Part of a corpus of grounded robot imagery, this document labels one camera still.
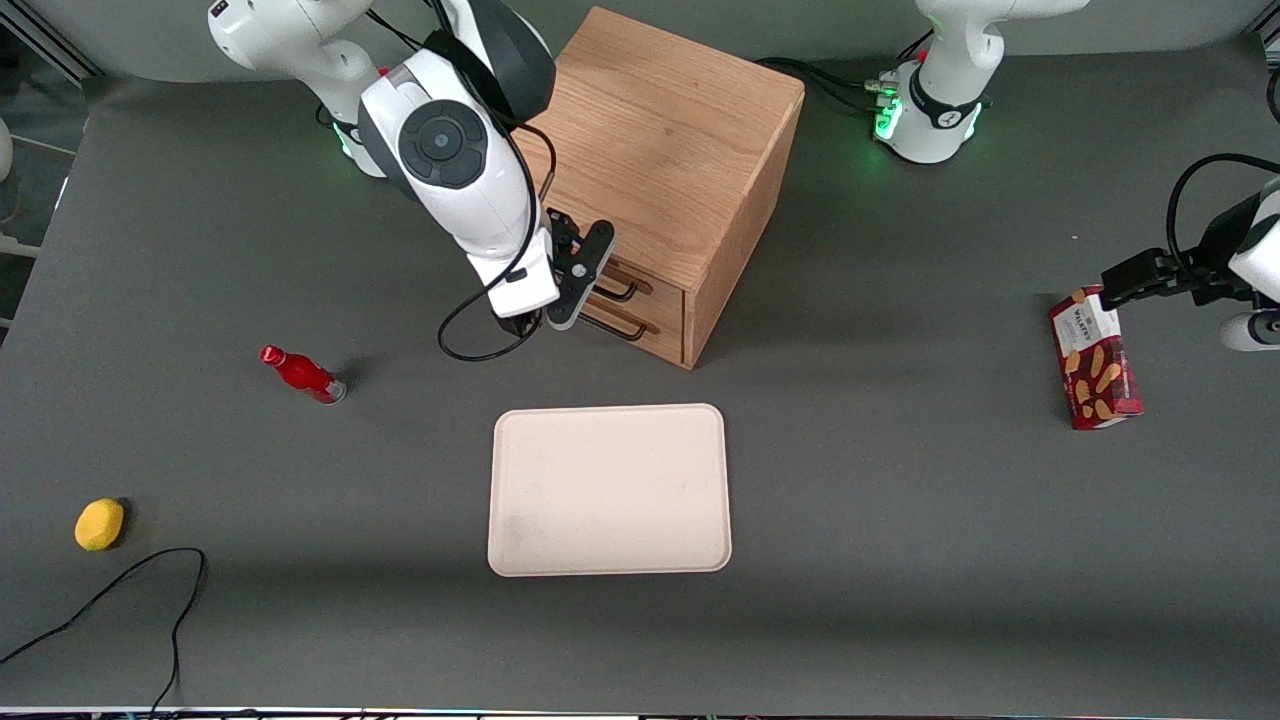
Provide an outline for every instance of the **bottle cap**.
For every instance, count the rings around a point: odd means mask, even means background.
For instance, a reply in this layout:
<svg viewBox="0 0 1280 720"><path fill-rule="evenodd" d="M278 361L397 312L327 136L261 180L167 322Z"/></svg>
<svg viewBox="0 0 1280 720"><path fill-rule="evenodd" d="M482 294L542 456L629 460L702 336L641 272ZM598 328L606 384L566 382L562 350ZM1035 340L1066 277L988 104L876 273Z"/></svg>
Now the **bottle cap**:
<svg viewBox="0 0 1280 720"><path fill-rule="evenodd" d="M257 356L262 359L262 363L266 363L273 368L284 364L284 351L274 345L264 347L262 352L259 352Z"/></svg>

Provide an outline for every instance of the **white wall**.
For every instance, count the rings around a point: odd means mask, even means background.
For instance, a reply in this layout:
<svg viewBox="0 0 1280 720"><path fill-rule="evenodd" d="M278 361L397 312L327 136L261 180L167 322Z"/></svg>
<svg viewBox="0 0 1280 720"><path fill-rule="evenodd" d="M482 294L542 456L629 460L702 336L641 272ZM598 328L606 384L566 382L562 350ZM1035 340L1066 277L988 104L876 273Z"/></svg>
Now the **white wall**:
<svg viewBox="0 0 1280 720"><path fill-rule="evenodd" d="M210 0L28 0L113 74L197 82L252 77L209 38ZM928 29L911 0L507 0L552 50L604 5L741 56L803 59L887 56ZM1268 0L1093 0L1062 18L1007 23L1010 53L1050 55L1175 50L1231 37ZM411 35L433 27L419 0L378 0L375 9ZM346 37L394 65L404 49L369 20Z"/></svg>

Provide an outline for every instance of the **red bottle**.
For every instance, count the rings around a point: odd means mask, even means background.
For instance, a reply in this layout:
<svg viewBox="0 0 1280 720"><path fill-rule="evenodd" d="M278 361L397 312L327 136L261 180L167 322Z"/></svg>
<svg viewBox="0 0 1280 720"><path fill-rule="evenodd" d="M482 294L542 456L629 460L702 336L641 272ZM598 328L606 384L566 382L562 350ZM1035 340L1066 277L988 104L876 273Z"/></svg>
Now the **red bottle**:
<svg viewBox="0 0 1280 720"><path fill-rule="evenodd" d="M275 368L280 379L289 387L310 395L316 402L333 405L347 397L347 386L306 355L291 355L274 345L268 345L259 357Z"/></svg>

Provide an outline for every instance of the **green led light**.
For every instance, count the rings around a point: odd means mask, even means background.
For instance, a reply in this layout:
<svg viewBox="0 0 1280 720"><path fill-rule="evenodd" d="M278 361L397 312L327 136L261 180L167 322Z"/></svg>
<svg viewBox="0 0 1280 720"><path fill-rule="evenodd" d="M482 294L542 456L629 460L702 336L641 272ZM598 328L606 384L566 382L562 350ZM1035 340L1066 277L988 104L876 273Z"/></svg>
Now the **green led light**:
<svg viewBox="0 0 1280 720"><path fill-rule="evenodd" d="M881 110L881 119L876 122L876 135L881 140L888 140L893 137L897 120L902 117L902 101L895 97L892 105Z"/></svg>
<svg viewBox="0 0 1280 720"><path fill-rule="evenodd" d="M978 102L978 106L973 109L973 119L969 120L969 129L964 131L965 140L973 137L973 131L974 128L978 127L978 115L980 114L982 114L982 102Z"/></svg>
<svg viewBox="0 0 1280 720"><path fill-rule="evenodd" d="M347 136L342 135L338 129L338 123L333 124L333 133L338 136L338 141L342 142L342 154L351 158L351 147L347 147Z"/></svg>

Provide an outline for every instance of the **red box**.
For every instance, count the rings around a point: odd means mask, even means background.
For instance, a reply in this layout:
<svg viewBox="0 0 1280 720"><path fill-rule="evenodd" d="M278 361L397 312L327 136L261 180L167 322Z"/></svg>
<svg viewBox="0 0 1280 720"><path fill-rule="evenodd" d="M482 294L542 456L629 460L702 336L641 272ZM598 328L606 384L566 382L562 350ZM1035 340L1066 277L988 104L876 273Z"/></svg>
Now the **red box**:
<svg viewBox="0 0 1280 720"><path fill-rule="evenodd" d="M1103 310L1102 286L1075 291L1050 310L1071 427L1097 430L1142 415L1142 398L1124 352L1120 318Z"/></svg>

